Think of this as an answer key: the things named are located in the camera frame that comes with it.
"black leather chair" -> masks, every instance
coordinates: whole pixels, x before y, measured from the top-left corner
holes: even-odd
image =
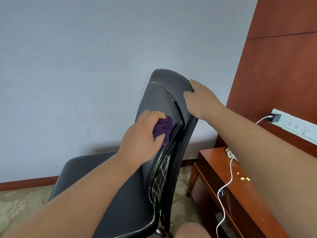
[[[122,186],[102,217],[93,237],[148,237],[154,232],[170,236],[170,216],[180,165],[197,124],[186,107],[184,91],[193,91],[180,74],[157,69],[150,78],[136,119],[146,109],[162,111],[173,119],[169,144],[160,148]],[[69,160],[50,195],[53,199],[116,152]]]

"forearm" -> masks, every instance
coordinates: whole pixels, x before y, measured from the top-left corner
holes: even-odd
[[[289,235],[317,237],[317,159],[225,107],[213,110],[207,122],[230,147]]]
[[[92,237],[121,186],[138,167],[116,154],[9,233],[15,237]]]

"chair seat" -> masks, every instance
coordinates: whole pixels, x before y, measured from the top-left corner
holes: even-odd
[[[69,160],[54,186],[50,200],[114,154],[115,152],[108,152]],[[148,191],[144,188],[143,170],[139,168],[116,194],[93,237],[149,236],[158,227],[158,216],[154,214]]]

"carpet floor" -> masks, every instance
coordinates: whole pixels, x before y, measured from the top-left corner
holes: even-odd
[[[202,225],[194,201],[185,195],[191,170],[192,167],[181,168],[177,179],[171,212],[170,231],[173,236],[185,222],[196,222]],[[0,192],[0,237],[44,206],[53,187],[51,185]]]

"purple cloth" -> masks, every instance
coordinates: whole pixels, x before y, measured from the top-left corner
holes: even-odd
[[[153,137],[156,138],[162,134],[165,134],[163,144],[168,144],[170,140],[170,133],[173,128],[173,120],[171,116],[166,115],[166,119],[159,119],[153,130]]]

